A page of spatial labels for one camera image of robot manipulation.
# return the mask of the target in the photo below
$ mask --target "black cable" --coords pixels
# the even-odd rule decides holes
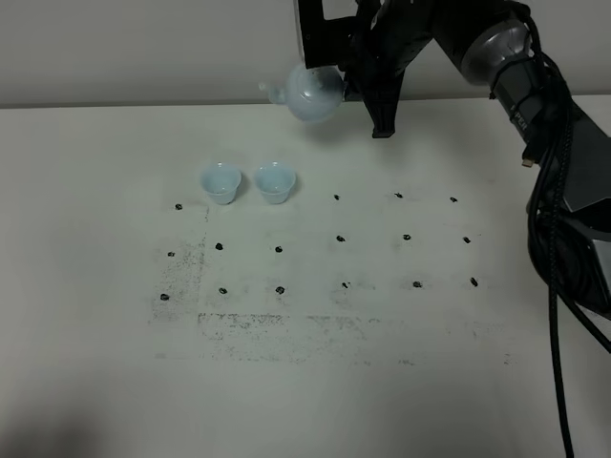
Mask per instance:
[[[552,368],[554,370],[554,382],[556,384],[556,401],[558,403],[558,416],[560,420],[560,431],[562,432],[562,442],[567,457],[575,456],[569,429],[568,414],[566,411],[566,399],[564,397],[564,381],[562,380],[562,365],[560,362],[560,344],[558,337],[558,221],[560,212],[560,202],[564,194],[564,184],[568,174],[571,149],[573,146],[573,117],[572,109],[569,106],[566,114],[566,128],[562,149],[559,154],[559,169],[554,189],[552,202],[552,222],[549,238],[549,314],[550,314],[550,345],[552,348]]]
[[[542,54],[543,60],[545,62],[545,64],[547,64],[550,68],[552,68],[554,70],[554,72],[558,75],[558,77],[560,78],[560,80],[563,82],[564,85],[564,90],[567,93],[567,98],[569,100],[571,100],[571,96],[570,96],[570,92],[568,90],[568,87],[566,87],[566,83],[564,82],[564,78],[562,77],[561,73],[560,73],[560,69],[558,68],[558,65],[556,65],[556,62],[554,62],[545,52]],[[572,116],[573,114],[573,108],[572,108],[572,102],[569,102],[571,104],[571,107],[569,108],[570,110],[570,115]],[[590,335],[592,337],[594,337],[596,339],[596,341],[608,352],[611,353],[611,340],[609,340],[601,331],[600,329],[598,329],[596,327],[595,324],[592,323],[592,321],[587,318],[585,316],[585,314],[583,313],[583,311],[575,304],[575,302],[566,294],[566,292],[563,291],[562,288],[558,288],[558,295],[560,296],[560,298],[562,299],[562,301],[565,303],[565,305],[568,307],[568,309],[571,311],[571,313],[573,313],[573,315],[575,316],[575,318],[578,319],[578,321],[586,328],[586,330],[590,333]]]
[[[514,4],[516,15],[522,20],[529,29],[533,39],[534,59],[537,63],[539,76],[542,81],[546,81],[551,86],[548,88],[547,103],[558,103],[558,113],[547,126],[550,129],[548,138],[552,138],[552,144],[541,161],[541,170],[537,177],[537,183],[531,195],[528,217],[529,240],[531,241],[531,255],[538,270],[543,269],[542,259],[545,248],[539,238],[537,230],[537,215],[541,204],[543,189],[548,183],[548,176],[554,161],[558,164],[556,170],[556,182],[554,184],[554,194],[551,207],[550,235],[547,246],[547,258],[549,269],[547,272],[549,285],[549,325],[550,325],[550,346],[552,353],[552,368],[554,372],[554,384],[556,388],[556,400],[558,404],[558,417],[560,422],[560,432],[564,451],[567,457],[574,457],[571,431],[568,424],[568,414],[566,411],[566,399],[564,396],[564,381],[562,380],[562,366],[560,360],[560,347],[558,336],[558,291],[560,290],[558,278],[558,221],[561,198],[564,192],[564,184],[568,173],[570,154],[573,144],[573,118],[572,118],[572,99],[568,88],[562,79],[558,67],[548,64],[551,69],[548,72],[545,68],[546,60],[553,62],[543,54],[537,26],[530,17],[530,11],[519,4]]]

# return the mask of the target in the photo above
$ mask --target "white table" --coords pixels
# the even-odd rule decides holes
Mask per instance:
[[[611,96],[577,101],[611,132]],[[494,102],[403,102],[396,125],[0,112],[1,430],[67,425],[109,457],[561,456],[537,170]],[[206,164],[265,159],[298,170],[286,204],[249,179],[203,195]],[[609,456],[608,355],[564,307],[560,336],[576,451]]]

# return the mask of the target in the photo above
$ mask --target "robotic arm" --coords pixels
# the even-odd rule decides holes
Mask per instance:
[[[571,97],[541,49],[528,7],[510,0],[357,0],[326,21],[322,0],[296,0],[305,65],[337,65],[345,99],[362,99],[373,137],[394,134],[403,75],[432,39],[472,84],[487,85],[540,166],[528,206],[528,249],[549,286],[560,429],[573,456],[558,344],[558,296],[609,352],[580,305],[611,319],[611,139]]]

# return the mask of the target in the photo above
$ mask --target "table surface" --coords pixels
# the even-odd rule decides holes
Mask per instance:
[[[576,100],[611,132],[611,96]],[[494,102],[402,102],[396,125],[372,140],[361,104],[313,126],[269,105],[0,112],[0,449],[561,456],[537,169]],[[270,159],[298,171],[280,206],[252,184]],[[215,161],[243,171],[229,206],[199,186]],[[576,451],[610,456],[608,355],[559,319]]]

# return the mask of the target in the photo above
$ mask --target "white wall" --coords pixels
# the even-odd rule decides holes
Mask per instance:
[[[611,2],[527,3],[573,91],[611,93]],[[261,100],[257,83],[298,58],[291,0],[0,1],[2,105]],[[484,93],[436,44],[404,84],[406,97]]]

